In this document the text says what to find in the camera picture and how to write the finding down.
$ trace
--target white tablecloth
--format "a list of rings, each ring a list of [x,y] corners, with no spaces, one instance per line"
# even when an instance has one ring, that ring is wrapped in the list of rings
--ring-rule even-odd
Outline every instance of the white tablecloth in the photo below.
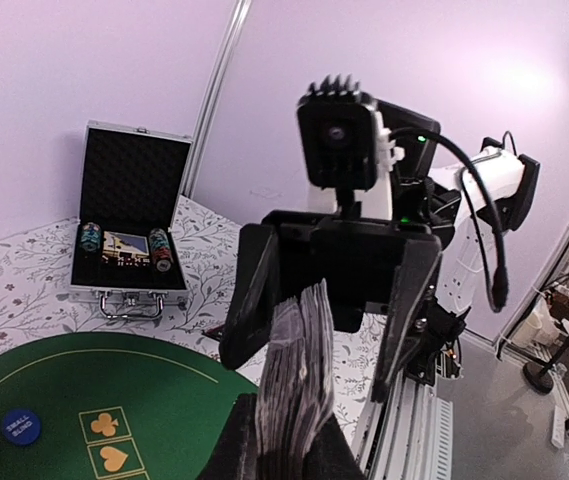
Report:
[[[188,308],[167,307],[152,322],[109,321],[97,304],[68,301],[76,219],[0,241],[0,354],[53,335],[116,331],[166,340],[218,359],[217,342],[201,332],[226,317],[240,227],[184,197],[176,217],[173,238],[190,292]],[[348,439],[366,401],[382,330],[382,320],[367,315],[358,333],[335,335],[335,414]],[[259,384],[263,361],[264,350],[240,373]]]

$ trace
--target open briefcase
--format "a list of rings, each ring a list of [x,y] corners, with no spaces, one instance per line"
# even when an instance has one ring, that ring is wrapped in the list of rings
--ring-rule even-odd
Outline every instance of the open briefcase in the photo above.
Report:
[[[89,122],[71,300],[99,302],[111,319],[185,305],[171,225],[190,147],[190,137]]]

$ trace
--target black case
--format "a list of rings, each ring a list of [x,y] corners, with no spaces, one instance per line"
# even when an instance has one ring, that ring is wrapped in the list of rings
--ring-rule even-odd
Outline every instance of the black case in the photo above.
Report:
[[[181,192],[190,137],[149,132],[143,128],[89,122],[86,133],[80,218],[71,273],[71,299],[100,301],[105,305],[180,304],[187,296],[186,282],[173,243],[171,225]],[[80,248],[82,226],[99,225],[104,232],[148,237],[153,228],[168,233],[173,267],[166,273],[148,267],[122,267],[103,263],[101,253]]]

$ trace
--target poker table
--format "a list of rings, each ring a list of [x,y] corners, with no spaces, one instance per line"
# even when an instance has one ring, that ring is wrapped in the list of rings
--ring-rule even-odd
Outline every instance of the poker table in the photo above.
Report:
[[[123,333],[74,333],[0,355],[0,480],[192,479],[240,393],[256,387],[189,349]],[[5,413],[42,422],[9,443]]]

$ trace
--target case handle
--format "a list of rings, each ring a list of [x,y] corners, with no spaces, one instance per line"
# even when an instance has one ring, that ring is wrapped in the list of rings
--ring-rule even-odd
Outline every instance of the case handle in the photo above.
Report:
[[[152,314],[144,313],[117,313],[112,314],[106,311],[106,298],[108,294],[100,293],[100,312],[109,320],[155,320],[162,316],[164,311],[164,296],[161,294],[155,294],[155,306],[156,311]]]

